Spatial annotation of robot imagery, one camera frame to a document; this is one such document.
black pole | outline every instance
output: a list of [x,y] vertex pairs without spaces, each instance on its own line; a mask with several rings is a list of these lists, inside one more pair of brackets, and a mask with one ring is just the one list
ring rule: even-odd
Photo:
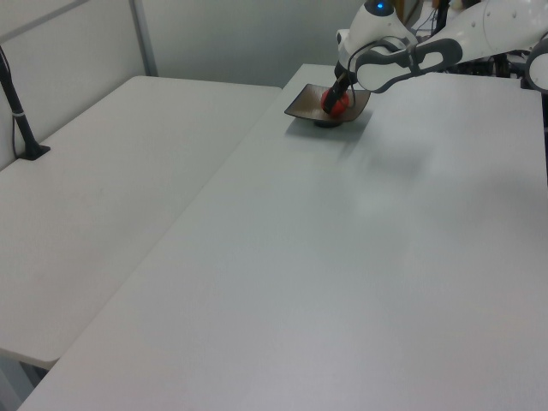
[[436,29],[433,34],[438,34],[447,23],[447,10],[449,10],[450,0],[440,0],[438,5],[438,18],[436,21]]
[[25,141],[25,154],[21,158],[34,161],[46,154],[50,148],[41,146],[34,138],[33,131],[28,124],[27,116],[25,116],[25,111],[21,106],[21,101],[19,101],[19,97],[15,91],[14,83],[11,80],[11,71],[9,70],[8,61],[3,54],[2,47],[0,47],[0,82],[6,93],[12,114],[17,121],[17,126],[21,131],[21,136]]

red ball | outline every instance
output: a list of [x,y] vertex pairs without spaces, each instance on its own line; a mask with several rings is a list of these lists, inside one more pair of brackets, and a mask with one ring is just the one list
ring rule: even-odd
[[[325,104],[325,99],[327,98],[327,94],[329,93],[329,90],[325,91],[324,94],[322,94],[322,108]],[[348,94],[344,93],[340,99],[337,100],[333,108],[331,109],[331,113],[329,115],[331,117],[339,117],[348,107],[350,104],[350,98],[348,98]]]

white wall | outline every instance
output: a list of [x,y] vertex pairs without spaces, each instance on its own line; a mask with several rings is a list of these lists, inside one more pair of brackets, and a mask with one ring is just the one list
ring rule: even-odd
[[348,28],[364,3],[136,1],[160,76],[268,86],[285,86],[303,63],[335,65],[337,29]]
[[[89,0],[2,46],[38,141],[144,74],[129,0]],[[11,110],[0,92],[0,170],[13,160],[10,133]]]

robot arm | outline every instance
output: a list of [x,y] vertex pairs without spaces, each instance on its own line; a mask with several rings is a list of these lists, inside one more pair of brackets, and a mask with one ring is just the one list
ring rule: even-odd
[[401,80],[514,50],[532,50],[527,77],[548,92],[548,0],[486,0],[421,44],[388,0],[366,0],[337,40],[337,81],[324,103],[328,113],[355,82],[385,92]]

white tabletop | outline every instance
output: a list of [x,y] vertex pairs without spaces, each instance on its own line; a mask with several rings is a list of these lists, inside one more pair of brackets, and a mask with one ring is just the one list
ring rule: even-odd
[[304,66],[21,408],[548,409],[540,96],[429,74],[324,130]]
[[0,354],[50,367],[279,89],[136,77],[0,173]]

